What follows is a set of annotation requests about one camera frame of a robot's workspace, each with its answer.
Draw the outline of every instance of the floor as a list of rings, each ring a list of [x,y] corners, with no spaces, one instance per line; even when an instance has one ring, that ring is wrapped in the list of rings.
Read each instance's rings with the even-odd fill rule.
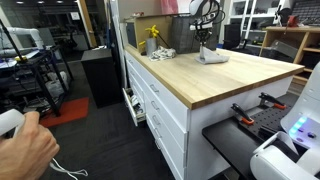
[[[154,144],[148,128],[136,128],[125,104],[97,109],[81,63],[69,62],[75,80],[66,101],[89,97],[89,114],[50,128],[61,149],[55,157],[65,169],[86,169],[94,180],[170,180],[174,179],[161,152]],[[292,85],[290,92],[301,93],[302,87]],[[237,173],[229,168],[216,180],[236,180]],[[67,174],[48,168],[43,180],[71,179]]]

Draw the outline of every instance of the white controller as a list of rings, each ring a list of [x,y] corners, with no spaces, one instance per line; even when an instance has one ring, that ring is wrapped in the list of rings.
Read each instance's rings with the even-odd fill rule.
[[[11,109],[5,113],[0,114],[0,136],[9,132],[13,128],[15,128],[14,135],[13,135],[15,136],[19,132],[20,128],[23,126],[24,122],[25,122],[25,116],[15,109]],[[54,158],[52,159],[52,161],[55,162],[56,165],[58,166],[56,167],[52,162],[50,162],[50,167],[52,169],[62,173],[67,173],[69,176],[71,176],[76,180],[77,178],[74,176],[75,174],[88,176],[87,171],[84,169],[80,171],[72,172],[61,167]]]
[[[15,128],[15,136],[23,126],[25,116],[15,109],[0,114],[0,136]]]

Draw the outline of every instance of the drawer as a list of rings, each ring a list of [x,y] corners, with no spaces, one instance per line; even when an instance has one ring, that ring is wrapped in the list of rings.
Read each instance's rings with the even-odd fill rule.
[[[159,124],[157,123],[157,118],[161,118],[162,123],[167,127],[181,151],[186,151],[188,142],[187,131],[178,124],[177,120],[175,120],[165,106],[163,106],[154,95],[150,95],[149,90],[146,90],[144,93],[146,112],[148,114],[149,112],[153,114],[152,116],[149,114],[151,120],[156,124]]]
[[[166,162],[168,163],[168,166],[170,167],[170,170],[172,174],[174,175],[175,179],[184,179],[184,174],[186,172],[186,168],[183,168],[182,174],[178,171],[178,168],[174,164],[174,161],[172,160],[171,156],[169,155],[167,149],[165,148],[165,145],[163,144],[162,140],[158,138],[158,135],[156,134],[156,131],[154,130],[155,127],[153,123],[150,121],[150,118],[148,115],[147,117],[147,124],[149,126],[150,131],[152,132],[154,138],[155,138],[155,144],[158,147],[158,149],[162,152],[164,158],[166,159]]]
[[[179,174],[184,173],[186,167],[186,151],[182,151],[176,142],[175,138],[169,132],[168,127],[164,124],[161,117],[155,111],[147,110],[147,122],[152,124],[153,134],[155,138],[159,138],[163,143],[163,147],[166,149],[168,155],[176,166]]]
[[[137,81],[137,84],[139,84],[140,87],[145,87],[145,82],[142,80],[140,74],[136,71],[136,69],[133,68],[131,64],[128,65],[128,74],[129,78],[132,77]]]
[[[141,65],[140,63],[127,51],[125,52],[126,61],[128,65],[131,65],[137,72],[140,72]]]
[[[130,82],[133,94],[135,94],[137,96],[138,101],[140,102],[142,109],[145,110],[145,101],[144,101],[144,94],[143,94],[142,88],[139,86],[139,84],[137,83],[137,81],[133,77],[129,77],[129,82]]]
[[[146,89],[149,89],[151,92],[150,96],[157,97],[184,131],[188,131],[188,108],[144,67],[141,67],[139,72],[146,82]]]
[[[127,104],[129,112],[130,112],[130,114],[132,116],[132,120],[133,120],[134,124],[136,126],[138,126],[139,122],[146,120],[146,113],[145,113],[145,109],[143,109],[143,113],[139,113],[139,114],[136,113],[136,111],[132,107],[130,96],[128,95],[128,93],[130,93],[130,91],[132,91],[132,89],[130,89],[130,88],[129,89],[122,88],[122,93],[123,93],[123,96],[124,96],[124,100],[125,100],[125,102]]]

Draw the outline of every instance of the butcher block countertop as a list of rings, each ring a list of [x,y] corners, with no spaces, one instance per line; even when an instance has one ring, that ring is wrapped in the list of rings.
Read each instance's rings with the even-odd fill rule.
[[[191,110],[293,76],[304,68],[224,49],[216,52],[230,56],[229,61],[210,65],[194,60],[199,53],[152,62],[130,45],[125,50]]]

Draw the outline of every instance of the drawer handle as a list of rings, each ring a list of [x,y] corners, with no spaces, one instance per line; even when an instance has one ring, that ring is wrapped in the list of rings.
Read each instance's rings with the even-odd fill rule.
[[[153,121],[156,123],[156,125],[160,125],[160,122],[158,121],[156,115],[152,116]]]
[[[157,134],[157,136],[158,136],[159,138],[162,138],[161,134],[160,134],[159,131],[158,131],[158,128],[155,128],[155,129],[154,129],[154,132],[156,132],[156,134]]]
[[[159,146],[159,144],[158,144],[158,141],[155,139],[154,142],[156,143],[157,148],[158,148],[159,150],[161,150],[161,148],[160,148],[160,146]]]
[[[151,104],[155,110],[159,110],[158,106],[156,105],[156,102],[151,101]]]
[[[158,90],[153,84],[150,85],[150,88],[151,88],[152,91],[154,91],[154,92],[159,92],[159,90]]]

